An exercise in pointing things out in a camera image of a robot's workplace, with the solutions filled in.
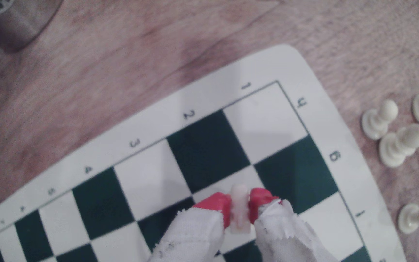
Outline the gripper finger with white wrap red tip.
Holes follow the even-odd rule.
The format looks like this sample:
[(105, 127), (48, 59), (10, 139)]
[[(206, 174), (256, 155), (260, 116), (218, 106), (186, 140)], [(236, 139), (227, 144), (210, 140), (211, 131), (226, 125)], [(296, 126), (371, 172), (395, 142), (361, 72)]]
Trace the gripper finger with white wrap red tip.
[(149, 262), (212, 262), (230, 224), (231, 197), (214, 193), (179, 211)]
[(287, 199), (265, 188), (250, 192), (250, 222), (264, 262), (336, 262), (313, 228)]

